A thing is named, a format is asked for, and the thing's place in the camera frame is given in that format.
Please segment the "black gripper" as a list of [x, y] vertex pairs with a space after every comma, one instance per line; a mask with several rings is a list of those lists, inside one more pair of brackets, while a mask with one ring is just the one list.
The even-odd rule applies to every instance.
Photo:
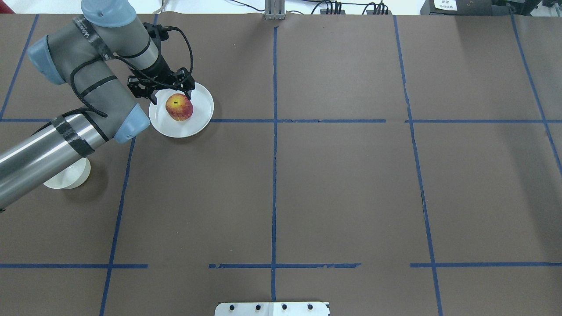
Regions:
[[165, 89], [179, 91], [191, 100], [195, 80], [185, 67], [176, 72], [171, 71], [162, 54], [159, 54], [152, 66], [140, 71], [139, 78], [128, 76], [128, 89], [135, 98], [146, 98], [153, 104], [157, 104], [156, 91]]

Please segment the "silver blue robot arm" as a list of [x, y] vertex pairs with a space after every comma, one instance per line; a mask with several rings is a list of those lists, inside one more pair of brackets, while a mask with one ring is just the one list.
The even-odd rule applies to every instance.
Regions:
[[149, 127], [139, 98], [158, 90], [187, 96], [193, 68], [170, 69], [161, 52], [177, 27], [144, 23], [126, 0], [83, 0], [82, 14], [27, 51], [48, 81], [67, 84], [80, 107], [52, 118], [1, 155], [0, 206], [6, 207], [103, 144], [122, 144]]

